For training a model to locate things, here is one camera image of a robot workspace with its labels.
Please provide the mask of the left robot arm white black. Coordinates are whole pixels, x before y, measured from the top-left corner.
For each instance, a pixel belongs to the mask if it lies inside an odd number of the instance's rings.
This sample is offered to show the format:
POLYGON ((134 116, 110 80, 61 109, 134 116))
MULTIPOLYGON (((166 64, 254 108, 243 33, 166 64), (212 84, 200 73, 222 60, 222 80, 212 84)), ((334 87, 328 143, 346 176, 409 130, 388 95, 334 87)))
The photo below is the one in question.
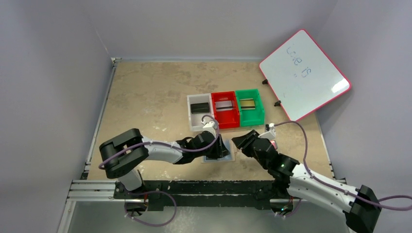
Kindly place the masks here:
POLYGON ((195 137, 164 142, 149 139, 135 128, 102 143, 99 152, 103 160, 99 169, 105 171, 107 178, 118 180, 128 191, 143 186, 142 176, 135 168, 145 160, 184 165, 198 157, 220 160, 230 155, 220 134, 203 131, 195 137))

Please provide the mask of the green plastic bin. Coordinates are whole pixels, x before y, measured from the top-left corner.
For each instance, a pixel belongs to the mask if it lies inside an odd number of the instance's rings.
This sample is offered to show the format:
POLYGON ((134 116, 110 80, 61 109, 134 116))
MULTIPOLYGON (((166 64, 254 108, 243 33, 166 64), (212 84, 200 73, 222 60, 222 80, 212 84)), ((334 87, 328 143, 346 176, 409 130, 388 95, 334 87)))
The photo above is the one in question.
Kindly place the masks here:
POLYGON ((263 125, 265 109, 257 89, 236 90, 235 95, 240 113, 240 126, 263 125))

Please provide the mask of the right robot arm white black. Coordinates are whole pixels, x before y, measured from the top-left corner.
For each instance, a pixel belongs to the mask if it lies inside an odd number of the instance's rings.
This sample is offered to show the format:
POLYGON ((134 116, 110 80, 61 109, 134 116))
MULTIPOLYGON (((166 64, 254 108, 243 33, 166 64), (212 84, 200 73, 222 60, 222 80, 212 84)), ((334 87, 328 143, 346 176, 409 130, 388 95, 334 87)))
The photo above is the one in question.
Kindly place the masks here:
POLYGON ((316 172, 307 172, 304 164, 279 153, 269 139, 260 138, 255 130, 234 137, 232 141, 244 155, 256 159, 274 177, 273 188, 278 194, 289 194, 316 204, 345 220, 357 233, 374 231, 381 208, 372 205, 378 199, 371 188, 365 185, 356 188, 316 172))

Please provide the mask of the silver credit card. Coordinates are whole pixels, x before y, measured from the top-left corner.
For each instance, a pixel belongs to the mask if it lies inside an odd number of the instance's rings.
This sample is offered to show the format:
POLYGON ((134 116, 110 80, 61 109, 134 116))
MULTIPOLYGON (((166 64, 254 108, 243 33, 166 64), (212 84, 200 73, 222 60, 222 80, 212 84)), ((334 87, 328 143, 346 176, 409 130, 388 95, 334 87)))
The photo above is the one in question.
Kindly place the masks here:
POLYGON ((215 102, 215 108, 217 112, 222 112, 222 111, 231 111, 233 110, 234 106, 231 100, 225 100, 225 101, 215 102))

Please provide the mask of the beige card holder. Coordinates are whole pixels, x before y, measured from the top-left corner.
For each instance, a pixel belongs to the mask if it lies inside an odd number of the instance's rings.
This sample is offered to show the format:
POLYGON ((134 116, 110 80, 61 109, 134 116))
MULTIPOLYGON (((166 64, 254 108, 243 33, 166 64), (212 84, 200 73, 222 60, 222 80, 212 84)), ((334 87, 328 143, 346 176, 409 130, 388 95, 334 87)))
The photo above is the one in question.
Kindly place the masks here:
POLYGON ((206 156, 202 157, 202 161, 201 163, 220 163, 220 162, 232 162, 235 161, 235 152, 236 152, 236 148, 234 147, 232 141, 230 141, 229 139, 225 140, 223 142, 223 144, 225 145, 225 147, 228 149, 229 154, 222 157, 222 158, 218 158, 218 159, 210 159, 207 158, 206 156))

